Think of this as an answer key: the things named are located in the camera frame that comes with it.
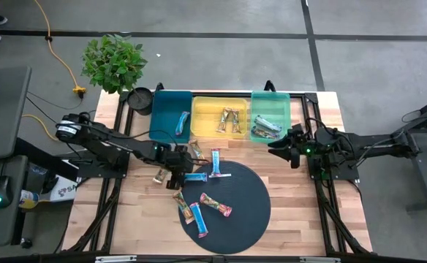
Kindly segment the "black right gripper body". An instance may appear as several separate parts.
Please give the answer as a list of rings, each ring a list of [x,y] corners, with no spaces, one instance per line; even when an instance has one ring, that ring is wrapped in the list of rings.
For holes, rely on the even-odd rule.
[[[290,146],[290,166],[292,169],[297,169],[301,165],[301,156],[311,155],[311,147],[309,146],[307,135],[300,124],[292,126],[289,132],[292,143]]]

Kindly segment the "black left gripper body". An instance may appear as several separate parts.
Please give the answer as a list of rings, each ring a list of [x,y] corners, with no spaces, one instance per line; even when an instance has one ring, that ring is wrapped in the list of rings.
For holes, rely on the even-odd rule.
[[[194,161],[186,145],[177,145],[165,155],[164,169],[171,173],[167,181],[166,188],[170,190],[179,190],[184,186],[185,174],[191,173],[194,167]]]

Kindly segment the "dark blue granola bar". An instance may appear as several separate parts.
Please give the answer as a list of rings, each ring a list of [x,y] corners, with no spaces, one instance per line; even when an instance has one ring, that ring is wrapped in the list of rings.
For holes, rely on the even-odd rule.
[[[257,126],[252,127],[252,133],[266,139],[278,139],[279,134],[264,129],[258,128]]]

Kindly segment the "white blue granola bar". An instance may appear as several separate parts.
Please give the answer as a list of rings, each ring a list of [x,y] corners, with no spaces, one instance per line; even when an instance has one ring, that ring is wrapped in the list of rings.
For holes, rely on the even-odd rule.
[[[274,124],[274,123],[271,123],[267,119],[263,118],[261,115],[257,115],[254,119],[254,122],[257,125],[263,126],[263,127],[267,128],[273,132],[276,132],[276,133],[279,133],[282,130],[281,126]]]

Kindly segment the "brown snack bar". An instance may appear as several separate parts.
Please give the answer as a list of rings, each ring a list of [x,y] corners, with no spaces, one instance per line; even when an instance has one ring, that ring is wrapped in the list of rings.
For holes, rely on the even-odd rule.
[[[152,178],[152,181],[158,184],[162,184],[167,177],[169,171],[166,169],[160,169],[157,174]]]

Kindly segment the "green granola bar orange end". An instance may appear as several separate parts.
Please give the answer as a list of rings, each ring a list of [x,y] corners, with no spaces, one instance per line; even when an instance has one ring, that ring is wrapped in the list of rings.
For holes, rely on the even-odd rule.
[[[188,206],[188,204],[186,203],[184,196],[181,192],[181,190],[176,191],[173,195],[172,198],[175,200],[175,202],[177,203],[181,213],[184,216],[185,219],[185,223],[186,224],[190,224],[193,222],[194,220],[194,215],[190,209],[190,207]]]

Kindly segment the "red green Chewy bar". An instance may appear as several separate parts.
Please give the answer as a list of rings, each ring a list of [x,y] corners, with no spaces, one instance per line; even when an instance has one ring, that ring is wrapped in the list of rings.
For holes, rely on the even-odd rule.
[[[200,195],[200,202],[204,205],[212,207],[215,210],[218,210],[224,217],[229,217],[233,210],[231,207],[222,204],[221,202],[217,202],[215,199],[209,197],[206,193],[202,193]]]

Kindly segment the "green brown granola bar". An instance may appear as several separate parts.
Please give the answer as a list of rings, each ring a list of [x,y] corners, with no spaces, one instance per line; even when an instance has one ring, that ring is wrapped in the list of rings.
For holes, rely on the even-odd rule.
[[[198,145],[197,140],[190,140],[189,145],[192,147],[192,150],[194,151],[194,153],[198,159],[204,159],[203,152],[202,152],[200,146]]]

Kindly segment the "green translucent plastic bin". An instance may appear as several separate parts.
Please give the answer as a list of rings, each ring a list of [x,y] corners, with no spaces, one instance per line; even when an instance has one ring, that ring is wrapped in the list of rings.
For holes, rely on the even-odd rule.
[[[278,139],[266,139],[252,133],[252,127],[264,129],[273,132],[263,126],[257,125],[254,119],[257,115],[261,115],[271,123],[282,127],[282,130],[277,133],[281,139],[287,130],[291,127],[290,113],[290,95],[286,93],[278,93],[273,91],[253,91],[251,96],[251,133],[250,140],[252,142],[269,143]]]

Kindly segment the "blue plastic bin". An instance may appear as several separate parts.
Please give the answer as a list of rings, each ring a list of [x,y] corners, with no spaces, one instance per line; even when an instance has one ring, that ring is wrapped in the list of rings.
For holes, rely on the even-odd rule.
[[[192,110],[192,93],[189,91],[156,91],[152,107],[149,138],[160,142],[172,143],[171,137],[178,144],[188,143]],[[183,112],[189,116],[181,135],[175,130]]]

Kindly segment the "yellow translucent plastic bin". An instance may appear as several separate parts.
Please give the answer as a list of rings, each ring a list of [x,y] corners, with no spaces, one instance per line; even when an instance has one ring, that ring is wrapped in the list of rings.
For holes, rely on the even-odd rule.
[[[224,122],[225,131],[220,132],[224,109],[238,111],[238,132],[233,131],[233,114]],[[191,133],[197,137],[221,137],[243,139],[247,134],[248,102],[245,99],[196,96],[192,101]]]

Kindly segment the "green leafy plant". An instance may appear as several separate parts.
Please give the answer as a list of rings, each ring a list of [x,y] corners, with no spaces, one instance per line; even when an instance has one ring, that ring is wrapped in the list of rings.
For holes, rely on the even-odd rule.
[[[88,42],[83,50],[81,74],[89,78],[90,85],[98,85],[108,94],[135,88],[148,61],[143,57],[143,44],[130,39],[106,34]]]

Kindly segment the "yellow white bottle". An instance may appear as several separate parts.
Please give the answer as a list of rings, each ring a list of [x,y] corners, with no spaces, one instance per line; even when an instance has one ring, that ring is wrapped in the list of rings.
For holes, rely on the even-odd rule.
[[[22,190],[20,194],[19,207],[23,209],[33,209],[39,203],[39,194]]]

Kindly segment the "grey desk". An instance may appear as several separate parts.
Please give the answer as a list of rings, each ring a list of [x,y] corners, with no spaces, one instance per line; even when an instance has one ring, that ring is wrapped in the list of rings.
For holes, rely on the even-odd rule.
[[[10,178],[12,203],[0,208],[0,246],[14,242],[20,192],[26,178],[28,158],[15,153],[31,68],[0,69],[0,176]]]

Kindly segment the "silver metal bracket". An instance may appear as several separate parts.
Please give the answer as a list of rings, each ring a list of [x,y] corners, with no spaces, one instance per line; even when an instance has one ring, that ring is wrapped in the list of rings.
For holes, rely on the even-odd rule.
[[[97,256],[94,263],[131,263],[136,262],[136,255]]]
[[[341,263],[339,258],[302,256],[300,263]]]

